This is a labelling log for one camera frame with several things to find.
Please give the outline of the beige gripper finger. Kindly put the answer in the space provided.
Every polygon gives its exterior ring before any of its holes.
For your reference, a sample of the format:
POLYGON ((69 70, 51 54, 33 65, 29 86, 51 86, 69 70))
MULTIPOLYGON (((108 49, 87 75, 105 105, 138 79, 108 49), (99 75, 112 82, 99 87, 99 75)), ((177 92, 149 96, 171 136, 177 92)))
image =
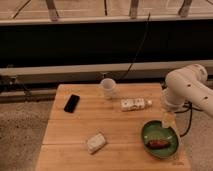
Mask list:
POLYGON ((171 112, 165 112, 162 117, 162 127, 169 128, 174 122, 174 114, 171 112))

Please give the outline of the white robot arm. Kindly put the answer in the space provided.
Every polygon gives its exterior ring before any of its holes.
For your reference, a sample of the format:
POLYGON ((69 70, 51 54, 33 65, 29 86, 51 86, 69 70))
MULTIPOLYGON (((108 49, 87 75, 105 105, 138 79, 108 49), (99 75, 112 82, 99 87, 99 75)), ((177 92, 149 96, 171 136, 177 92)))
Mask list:
POLYGON ((207 78, 207 70, 200 64, 188 65, 166 75, 166 88, 161 96, 164 128, 172 125, 171 113, 180 109, 186 101, 196 105, 213 118, 213 90, 205 85, 207 78))

